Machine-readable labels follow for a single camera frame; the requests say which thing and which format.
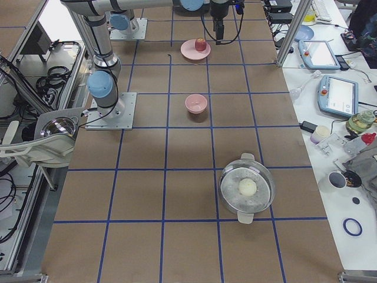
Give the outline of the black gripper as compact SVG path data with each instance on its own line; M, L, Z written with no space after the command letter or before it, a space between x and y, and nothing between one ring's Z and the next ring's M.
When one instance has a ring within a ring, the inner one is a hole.
M223 19L229 12L228 0L210 0L210 15L214 21L214 31L216 34L216 44L220 45L224 36Z

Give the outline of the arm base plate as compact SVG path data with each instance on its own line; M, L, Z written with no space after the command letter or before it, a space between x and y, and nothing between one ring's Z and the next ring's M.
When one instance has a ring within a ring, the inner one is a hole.
M92 99L91 108L97 109L88 113L84 127L87 130L132 130L136 101L137 93L121 93L114 110L111 111L111 108L97 108L97 103Z
M110 18L110 40L112 41L137 41L145 40L147 18L133 18L112 15Z

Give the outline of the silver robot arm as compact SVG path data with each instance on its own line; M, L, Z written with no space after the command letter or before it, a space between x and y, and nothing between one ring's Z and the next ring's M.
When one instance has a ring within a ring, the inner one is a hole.
M179 3L186 11L198 11L204 4L209 3L210 13L214 23L223 24L222 20L229 10L229 1L61 1L72 15L80 16L85 28L79 32L87 34L86 39L94 50L94 63L98 68L113 70L120 67L120 61L113 52L110 34L107 28L106 12L126 12L134 9L158 8L173 6Z
M134 34L140 29L133 9L123 12L111 12L110 24L113 29L120 31L123 34Z

